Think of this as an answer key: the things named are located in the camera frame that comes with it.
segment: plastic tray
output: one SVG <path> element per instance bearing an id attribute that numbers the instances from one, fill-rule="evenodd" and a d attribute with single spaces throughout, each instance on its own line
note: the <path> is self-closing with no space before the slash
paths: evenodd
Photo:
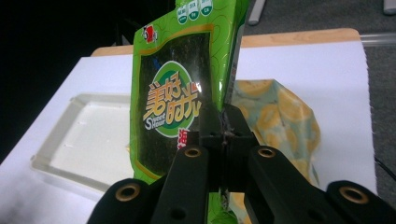
<path id="1" fill-rule="evenodd" d="M 33 168 L 106 191 L 132 177 L 129 95 L 81 94 L 33 156 Z"/>

